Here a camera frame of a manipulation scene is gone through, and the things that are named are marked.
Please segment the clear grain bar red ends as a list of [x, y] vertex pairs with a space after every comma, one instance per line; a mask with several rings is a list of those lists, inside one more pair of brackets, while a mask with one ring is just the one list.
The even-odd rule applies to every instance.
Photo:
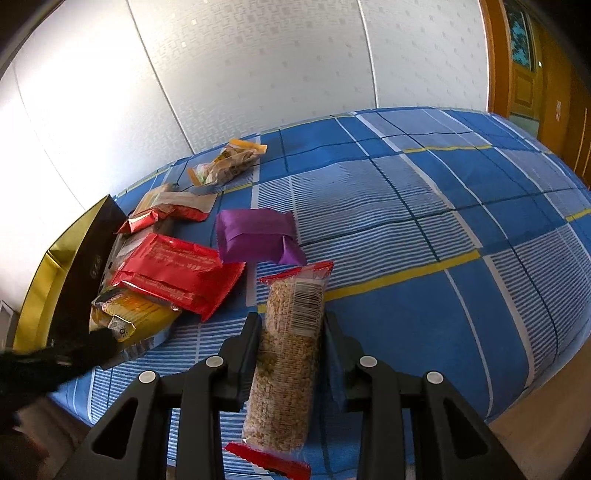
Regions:
[[267, 288], [242, 440], [224, 450], [287, 479], [308, 479], [311, 466], [298, 455], [310, 430], [325, 289], [332, 261], [260, 278]]

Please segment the yellow black snack packet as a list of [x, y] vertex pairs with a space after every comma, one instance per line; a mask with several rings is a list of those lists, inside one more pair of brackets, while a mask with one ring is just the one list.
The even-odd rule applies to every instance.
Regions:
[[91, 303], [91, 329], [107, 328], [117, 340], [117, 353], [101, 365], [108, 370], [137, 359], [164, 343], [182, 310], [127, 288], [112, 287]]

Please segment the large red snack packet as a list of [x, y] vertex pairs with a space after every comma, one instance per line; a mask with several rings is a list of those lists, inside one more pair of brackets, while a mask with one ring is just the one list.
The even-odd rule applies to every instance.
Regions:
[[245, 263], [224, 263], [215, 249], [150, 233], [123, 261], [110, 284], [169, 302], [206, 322], [243, 271]]

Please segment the purple snack packet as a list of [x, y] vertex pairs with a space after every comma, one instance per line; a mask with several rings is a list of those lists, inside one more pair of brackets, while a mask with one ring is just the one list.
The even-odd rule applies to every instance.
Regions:
[[216, 216], [216, 245], [223, 263], [308, 263], [297, 240], [294, 213], [263, 209], [222, 210]]

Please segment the white red snack packet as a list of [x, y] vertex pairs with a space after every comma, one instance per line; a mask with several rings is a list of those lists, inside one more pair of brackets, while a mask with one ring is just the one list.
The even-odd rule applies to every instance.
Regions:
[[148, 211], [158, 211], [165, 218], [200, 222], [211, 213], [216, 198], [216, 193], [197, 195], [190, 191], [178, 191], [173, 184], [164, 183], [145, 193], [130, 217], [135, 219]]

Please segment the small red snack bar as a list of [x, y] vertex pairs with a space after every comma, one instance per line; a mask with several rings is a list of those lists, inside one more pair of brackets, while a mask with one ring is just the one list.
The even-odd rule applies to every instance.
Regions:
[[128, 217], [117, 233], [128, 235], [148, 228], [159, 221], [165, 220], [172, 214], [173, 210], [172, 205], [159, 205], [148, 208], [145, 211]]

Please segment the orange clear snack bag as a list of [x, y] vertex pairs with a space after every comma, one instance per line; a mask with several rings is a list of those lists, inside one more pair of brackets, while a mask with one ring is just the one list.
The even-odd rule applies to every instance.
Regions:
[[231, 139], [214, 160], [189, 169], [189, 179], [197, 187], [224, 185], [252, 167], [266, 151], [264, 144]]

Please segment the long white snack packet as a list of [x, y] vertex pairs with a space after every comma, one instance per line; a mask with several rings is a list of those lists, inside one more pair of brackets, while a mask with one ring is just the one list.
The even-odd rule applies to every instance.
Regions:
[[139, 247], [141, 242], [150, 234], [168, 235], [172, 232], [173, 221], [166, 219], [132, 234], [118, 234], [107, 258], [103, 271], [99, 291], [104, 291], [121, 264]]

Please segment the gold black gift box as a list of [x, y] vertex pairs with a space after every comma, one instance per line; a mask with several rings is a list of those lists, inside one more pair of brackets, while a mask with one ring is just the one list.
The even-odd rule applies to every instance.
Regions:
[[87, 336], [91, 301], [125, 220], [124, 212], [107, 195], [44, 253], [20, 311], [14, 351], [28, 353]]

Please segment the wooden door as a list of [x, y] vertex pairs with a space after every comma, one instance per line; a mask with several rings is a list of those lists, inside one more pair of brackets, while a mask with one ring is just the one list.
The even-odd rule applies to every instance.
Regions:
[[481, 1], [488, 110], [521, 127], [590, 184], [590, 76], [530, 1]]

